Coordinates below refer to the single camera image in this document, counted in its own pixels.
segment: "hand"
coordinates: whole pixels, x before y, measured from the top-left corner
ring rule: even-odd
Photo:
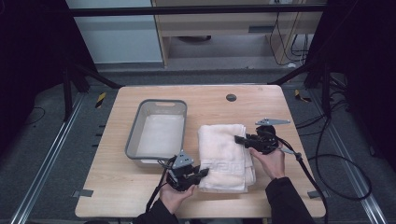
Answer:
[[[160,199],[168,209],[169,213],[174,214],[176,210],[180,207],[181,203],[188,197],[190,197],[195,189],[195,185],[191,185],[186,191],[177,191],[173,189],[170,185],[165,184],[160,189]]]
[[[268,155],[262,155],[252,147],[249,148],[249,151],[260,161],[264,172],[270,176],[271,180],[285,177],[285,153],[283,151],[276,149]]]

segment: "wire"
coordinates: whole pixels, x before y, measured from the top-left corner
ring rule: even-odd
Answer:
[[[335,157],[335,158],[342,159],[342,160],[344,160],[344,161],[347,161],[347,162],[351,163],[351,164],[354,165],[356,168],[358,168],[359,172],[361,172],[362,176],[364,177],[364,180],[366,181],[367,186],[369,187],[369,189],[367,190],[367,193],[366,193],[365,195],[363,195],[363,196],[361,196],[361,197],[350,197],[350,196],[345,195],[345,194],[342,194],[342,193],[338,192],[337,190],[333,189],[332,187],[330,187],[330,185],[329,185],[326,181],[324,181],[324,180],[322,179],[321,175],[319,175],[320,180],[323,182],[324,185],[326,185],[326,187],[327,187],[329,190],[331,190],[333,193],[337,194],[338,196],[340,196],[340,197],[342,197],[342,198],[345,198],[345,199],[349,199],[349,200],[351,200],[351,201],[360,201],[360,200],[364,200],[364,199],[366,199],[367,197],[370,196],[370,194],[371,194],[372,191],[373,191],[372,182],[371,182],[370,178],[367,176],[367,174],[364,173],[364,171],[359,167],[359,165],[358,165],[357,163],[355,163],[355,162],[353,162],[353,161],[351,161],[351,160],[349,160],[349,159],[347,159],[347,158],[345,158],[345,157],[342,157],[342,156],[339,156],[339,155],[334,155],[334,154],[320,154],[320,155],[317,155],[317,156],[308,158],[308,160],[309,160],[309,161],[311,161],[311,160],[313,160],[313,159],[318,160],[318,158],[321,158],[321,157]]]
[[[275,21],[274,29],[273,29],[273,31],[272,31],[272,33],[270,35],[270,38],[269,38],[270,39],[270,48],[271,48],[271,51],[273,52],[273,55],[275,56],[275,52],[274,52],[274,49],[272,47],[272,36],[273,36],[274,31],[276,30],[276,27],[277,27],[277,32],[279,34],[280,42],[282,44],[283,53],[285,54],[286,58],[288,58],[290,60],[290,62],[288,62],[288,63],[298,62],[298,60],[293,60],[293,59],[289,58],[288,53],[286,52],[286,47],[285,47],[285,44],[283,42],[283,38],[282,38],[282,35],[280,34],[280,29],[279,29],[279,12],[276,13],[276,21]],[[275,57],[275,61],[276,61],[276,63],[278,65],[287,65],[288,64],[288,63],[279,63],[277,61],[276,57]]]
[[[302,133],[302,134],[299,134],[299,136],[303,137],[303,136],[309,136],[309,135],[314,135],[314,134],[318,134],[318,133],[321,133],[321,131],[315,132],[315,133]]]
[[[339,105],[342,105],[342,104],[345,104],[345,103],[347,103],[347,101],[345,101],[345,100],[340,100],[340,101],[337,102],[336,104],[333,104],[333,105],[332,105],[332,110],[331,110],[331,111],[334,112],[335,110],[341,108],[341,106],[339,106]],[[367,197],[370,196],[370,194],[371,194],[373,188],[372,188],[372,183],[371,183],[370,178],[366,175],[366,173],[363,172],[363,170],[359,167],[359,165],[358,165],[357,163],[355,163],[355,162],[353,162],[353,161],[351,161],[351,160],[349,160],[349,159],[347,159],[347,158],[345,158],[345,157],[339,156],[339,155],[333,155],[333,154],[321,154],[321,155],[319,155],[319,154],[318,154],[319,147],[320,147],[320,143],[321,143],[321,140],[322,140],[324,131],[325,131],[325,129],[329,126],[330,122],[331,122],[331,119],[330,119],[330,118],[326,118],[326,121],[325,121],[325,124],[324,124],[323,127],[322,127],[322,130],[321,130],[320,132],[318,132],[318,133],[320,133],[320,136],[319,136],[319,138],[318,138],[318,143],[317,143],[317,148],[316,148],[315,156],[309,158],[308,160],[311,161],[311,160],[315,159],[315,165],[316,165],[316,170],[317,170],[317,173],[318,173],[318,177],[320,178],[321,182],[322,182],[329,190],[331,190],[333,193],[337,194],[338,196],[340,196],[340,197],[342,197],[342,198],[345,198],[345,199],[348,199],[348,200],[351,200],[351,201],[360,201],[360,200],[364,200],[364,199],[366,199]],[[361,175],[364,177],[364,179],[365,179],[365,181],[366,181],[366,183],[367,183],[367,186],[369,187],[368,190],[367,190],[367,193],[364,194],[364,195],[361,196],[361,197],[351,197],[351,196],[345,195],[345,194],[343,194],[343,193],[340,193],[339,191],[337,191],[337,190],[335,190],[334,188],[332,188],[332,187],[325,181],[325,179],[323,178],[323,176],[322,176],[322,174],[321,174],[321,172],[320,172],[320,170],[319,170],[318,158],[321,158],[321,157],[335,157],[335,158],[339,158],[339,159],[342,159],[342,160],[344,160],[344,161],[347,161],[347,162],[353,164],[353,165],[354,165],[356,168],[358,168],[358,170],[361,172]]]
[[[35,106],[35,107],[33,107],[33,109],[41,109],[41,110],[43,111],[43,114],[41,115],[40,118],[38,118],[38,119],[36,119],[36,120],[34,120],[34,121],[32,121],[32,122],[25,123],[24,125],[31,125],[31,124],[37,123],[39,120],[41,120],[42,118],[44,118],[44,116],[46,115],[46,110],[45,110],[43,107]]]
[[[299,60],[300,64],[303,65],[305,63],[306,56],[307,56],[307,53],[308,53],[308,35],[304,35],[304,46],[303,46],[303,49],[294,49],[295,42],[297,40],[297,36],[298,35],[295,35],[294,38],[293,38],[293,42],[291,43],[290,51],[291,51],[292,55],[294,55],[296,57],[300,57],[300,60]]]
[[[315,190],[318,192],[318,194],[320,195],[320,198],[323,202],[324,208],[325,208],[325,214],[324,214],[324,223],[327,224],[328,220],[329,220],[329,213],[328,213],[328,205],[327,205],[327,200],[326,197],[323,194],[323,191],[320,189],[320,186],[317,184],[317,182],[315,181],[315,179],[312,177],[311,174],[309,174],[308,169],[306,168],[304,162],[303,162],[303,157],[301,155],[301,153],[296,153],[293,149],[293,147],[284,139],[279,138],[278,136],[276,136],[276,139],[281,142],[285,147],[287,147],[288,149],[290,149],[291,151],[294,152],[294,156],[296,157],[297,162],[300,163],[301,168],[303,169],[306,177],[308,177],[309,181],[311,182],[311,184],[314,186]]]
[[[166,182],[163,184],[163,180],[164,180],[164,178],[165,178],[166,171],[167,171],[168,169],[170,169],[171,166],[170,166],[169,164],[175,162],[176,158],[177,158],[177,156],[174,156],[173,158],[169,159],[168,162],[167,162],[166,164],[164,164],[163,161],[161,161],[161,160],[157,160],[157,162],[163,167],[163,175],[161,176],[160,183],[158,183],[158,186],[157,186],[157,187],[155,188],[155,190],[152,192],[151,197],[150,197],[150,199],[148,200],[148,203],[147,203],[147,205],[146,205],[146,213],[149,211],[149,209],[150,209],[150,207],[151,207],[151,205],[152,205],[152,202],[153,202],[154,199],[155,199],[155,196],[157,196],[157,194],[158,194],[158,192],[160,191],[160,189],[166,184]]]
[[[341,105],[341,104],[347,104],[347,101],[345,101],[345,100],[340,100],[339,102],[333,104],[333,105],[331,106],[331,111],[334,112],[334,111],[338,110],[339,108],[336,108],[336,107],[339,106],[339,105]],[[314,118],[312,118],[312,119],[308,119],[308,120],[306,120],[306,121],[303,121],[303,122],[301,122],[301,123],[298,123],[298,124],[295,125],[295,126],[296,126],[296,129],[306,128],[306,127],[308,127],[308,126],[310,126],[310,125],[312,125],[312,124],[314,124],[314,123],[320,121],[320,120],[321,120],[322,118],[324,118],[324,117],[325,117],[325,115],[322,114],[322,115],[316,116],[316,117],[314,117]]]

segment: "plastic bin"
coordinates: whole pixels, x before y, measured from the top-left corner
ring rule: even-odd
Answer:
[[[125,148],[141,167],[161,167],[183,148],[187,105],[181,100],[147,99],[140,103]]]

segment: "white towel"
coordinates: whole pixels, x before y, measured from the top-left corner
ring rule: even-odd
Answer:
[[[201,179],[200,191],[240,193],[256,182],[253,161],[244,146],[236,144],[234,136],[246,136],[242,124],[203,125],[198,130],[201,170],[209,173]]]

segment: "wooden table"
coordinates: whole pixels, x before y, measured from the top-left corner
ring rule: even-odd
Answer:
[[[236,95],[234,102],[227,94]],[[136,166],[125,155],[134,116],[146,99],[178,99],[188,106],[184,149],[199,164],[197,131],[204,124],[235,124],[256,133],[255,122],[263,119],[289,119],[291,124],[276,125],[276,134],[288,141],[307,159],[294,126],[283,91],[278,86],[141,86],[121,88],[109,116],[84,189],[93,190],[91,197],[80,197],[78,217],[137,217],[144,213],[149,197],[161,178],[161,169]],[[257,182],[248,193],[219,194],[199,190],[177,211],[179,218],[195,217],[270,217],[271,209],[264,192],[270,178],[254,159]],[[286,174],[303,198],[313,217],[324,216],[321,199],[309,199],[314,190],[294,156],[286,155]]]

